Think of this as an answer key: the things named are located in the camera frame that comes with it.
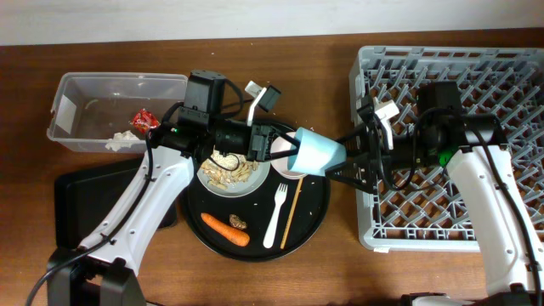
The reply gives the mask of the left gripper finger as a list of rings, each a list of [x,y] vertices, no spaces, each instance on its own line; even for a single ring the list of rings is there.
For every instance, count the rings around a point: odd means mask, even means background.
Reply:
[[[289,150],[283,150],[282,148],[271,148],[269,153],[269,160],[279,160],[281,158],[296,156],[298,154],[298,147]]]
[[[295,138],[296,133],[291,132],[285,132],[284,135],[279,134],[275,137],[272,146],[273,147],[298,147],[299,141]]]

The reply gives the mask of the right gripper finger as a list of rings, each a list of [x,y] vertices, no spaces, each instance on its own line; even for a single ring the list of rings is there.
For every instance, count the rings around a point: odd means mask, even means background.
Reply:
[[[341,163],[326,169],[326,177],[359,190],[361,188],[360,168],[354,163]]]
[[[348,154],[360,154],[362,152],[361,140],[364,138],[364,132],[362,130],[354,129],[350,133],[336,141],[343,145]]]

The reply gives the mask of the pink bowl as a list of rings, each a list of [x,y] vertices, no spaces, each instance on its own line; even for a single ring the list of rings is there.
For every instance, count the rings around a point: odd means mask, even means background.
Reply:
[[[291,149],[291,144],[284,140],[281,137],[278,137],[274,140],[273,144],[271,145],[271,152],[272,153],[278,153],[283,151],[288,151]],[[286,179],[301,179],[306,176],[305,173],[296,173],[292,172],[288,169],[288,158],[282,157],[280,159],[275,159],[270,162],[271,167],[282,177]]]

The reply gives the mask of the blue plastic cup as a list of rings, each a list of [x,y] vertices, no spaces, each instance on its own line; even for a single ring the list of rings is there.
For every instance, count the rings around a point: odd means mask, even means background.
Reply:
[[[287,158],[290,172],[326,176],[326,170],[347,160],[344,145],[306,128],[300,127],[294,136],[300,142],[298,153]]]

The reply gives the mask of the grey plate with food scraps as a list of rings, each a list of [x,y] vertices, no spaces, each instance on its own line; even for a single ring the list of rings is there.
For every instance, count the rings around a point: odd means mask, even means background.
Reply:
[[[203,186],[216,196],[243,197],[257,190],[270,171],[269,162],[248,161],[243,155],[215,150],[197,172]]]

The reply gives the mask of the round black tray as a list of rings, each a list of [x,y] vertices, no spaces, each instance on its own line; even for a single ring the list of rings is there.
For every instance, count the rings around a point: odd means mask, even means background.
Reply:
[[[287,184],[286,202],[280,216],[271,248],[263,246],[264,235],[275,208],[274,195],[279,184]],[[264,183],[249,195],[226,198],[207,190],[198,178],[180,195],[180,205],[186,223],[203,244],[216,253],[240,261],[263,262],[281,258],[296,251],[306,243],[320,227],[330,202],[331,184],[327,178],[307,176],[303,180],[285,249],[281,240],[291,209],[298,182],[279,175],[273,168]],[[247,246],[236,246],[207,226],[201,213],[208,213],[224,224],[230,214],[246,222],[245,232],[250,236]]]

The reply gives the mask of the red snack wrapper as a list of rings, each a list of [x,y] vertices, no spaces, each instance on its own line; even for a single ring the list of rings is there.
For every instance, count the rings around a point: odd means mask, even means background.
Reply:
[[[146,133],[150,129],[158,128],[160,126],[158,119],[145,108],[140,109],[136,113],[130,121],[130,124],[141,133]]]

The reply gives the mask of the white tissue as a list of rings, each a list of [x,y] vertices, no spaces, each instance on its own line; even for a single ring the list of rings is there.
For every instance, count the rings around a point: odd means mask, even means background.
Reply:
[[[130,130],[127,130],[122,133],[115,133],[113,138],[106,142],[105,148],[117,152],[122,148],[130,148],[137,141],[139,141],[139,138]]]

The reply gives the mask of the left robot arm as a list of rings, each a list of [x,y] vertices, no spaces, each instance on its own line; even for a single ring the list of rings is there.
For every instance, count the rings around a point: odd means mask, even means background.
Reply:
[[[257,162],[298,153],[300,141],[275,125],[236,122],[235,111],[223,112],[225,87],[243,95],[218,72],[190,73],[184,100],[146,132],[140,168],[115,206],[75,250],[52,254],[28,303],[46,286],[50,305],[75,305],[88,297],[98,305],[145,305],[137,275],[146,249],[173,201],[214,150]]]

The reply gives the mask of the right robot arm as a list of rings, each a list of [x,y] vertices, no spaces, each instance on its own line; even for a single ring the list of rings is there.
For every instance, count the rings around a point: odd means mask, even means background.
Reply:
[[[326,177],[367,193],[382,181],[389,190],[407,190],[393,181],[396,170],[414,176],[442,167],[468,210],[484,260],[487,297],[480,305],[541,305],[543,245],[524,206],[513,174],[512,155],[499,119],[468,114],[455,82],[432,82],[416,92],[418,118],[412,131],[394,136],[365,96],[357,110],[362,123],[338,139],[347,159],[329,166]]]

